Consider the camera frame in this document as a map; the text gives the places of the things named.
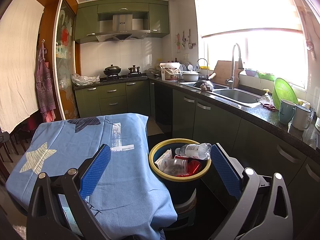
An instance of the yellow rim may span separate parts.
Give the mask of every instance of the yellow rim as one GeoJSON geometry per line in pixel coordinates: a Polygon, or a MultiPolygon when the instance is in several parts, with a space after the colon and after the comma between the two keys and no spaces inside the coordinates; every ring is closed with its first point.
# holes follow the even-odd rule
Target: yellow rim
{"type": "Polygon", "coordinates": [[[202,177],[204,174],[206,174],[206,172],[209,170],[210,165],[211,165],[211,159],[207,160],[207,165],[204,167],[204,169],[202,171],[200,171],[199,173],[197,173],[196,175],[192,175],[190,177],[175,177],[175,176],[170,176],[168,174],[163,173],[162,171],[160,171],[155,164],[153,163],[153,156],[155,155],[156,151],[159,150],[162,146],[170,144],[170,143],[188,143],[188,144],[194,144],[194,143],[198,143],[196,141],[193,140],[189,140],[189,139],[169,139],[169,140],[165,140],[161,143],[158,143],[156,146],[154,146],[152,148],[152,150],[150,151],[149,154],[149,164],[151,166],[151,169],[158,174],[161,178],[167,179],[167,180],[171,180],[171,181],[175,181],[175,182],[187,182],[187,181],[192,181],[195,179],[199,179],[200,177],[202,177]]]}

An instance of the window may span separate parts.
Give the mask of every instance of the window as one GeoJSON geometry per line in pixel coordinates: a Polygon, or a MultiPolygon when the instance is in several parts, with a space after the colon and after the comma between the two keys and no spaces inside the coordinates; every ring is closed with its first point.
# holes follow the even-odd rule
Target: window
{"type": "Polygon", "coordinates": [[[305,38],[293,0],[196,0],[196,12],[204,44],[199,55],[206,55],[211,67],[231,61],[238,43],[245,68],[306,88],[305,38]]]}

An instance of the white plastic bucket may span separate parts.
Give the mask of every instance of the white plastic bucket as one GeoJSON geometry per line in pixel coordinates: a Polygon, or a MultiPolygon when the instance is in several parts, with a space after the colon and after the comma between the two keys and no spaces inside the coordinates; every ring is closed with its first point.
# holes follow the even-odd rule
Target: white plastic bucket
{"type": "Polygon", "coordinates": [[[179,62],[160,63],[162,81],[174,82],[179,76],[179,62]]]}

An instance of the green colander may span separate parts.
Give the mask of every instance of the green colander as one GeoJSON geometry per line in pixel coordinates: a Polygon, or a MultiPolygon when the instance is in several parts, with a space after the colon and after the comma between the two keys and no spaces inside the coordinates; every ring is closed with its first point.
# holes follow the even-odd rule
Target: green colander
{"type": "Polygon", "coordinates": [[[298,103],[298,99],[292,87],[282,78],[276,78],[274,82],[272,100],[276,109],[280,109],[281,99],[286,99],[294,104],[298,103]]]}

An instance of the trash can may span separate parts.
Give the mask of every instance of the trash can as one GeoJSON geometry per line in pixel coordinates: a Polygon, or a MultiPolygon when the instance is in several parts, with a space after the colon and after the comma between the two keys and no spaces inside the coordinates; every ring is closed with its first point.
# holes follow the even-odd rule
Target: trash can
{"type": "Polygon", "coordinates": [[[211,160],[197,160],[201,162],[202,170],[192,176],[189,177],[174,177],[170,176],[168,174],[163,173],[160,171],[154,164],[154,162],[165,153],[166,150],[171,149],[172,155],[174,156],[175,149],[179,148],[185,144],[197,144],[198,142],[189,140],[189,139],[169,139],[163,142],[158,143],[156,146],[154,146],[149,154],[149,164],[153,172],[158,175],[160,180],[165,184],[167,187],[172,203],[174,205],[176,204],[182,204],[188,201],[198,182],[199,179],[206,174],[206,172],[209,170],[211,165],[211,160]]]}

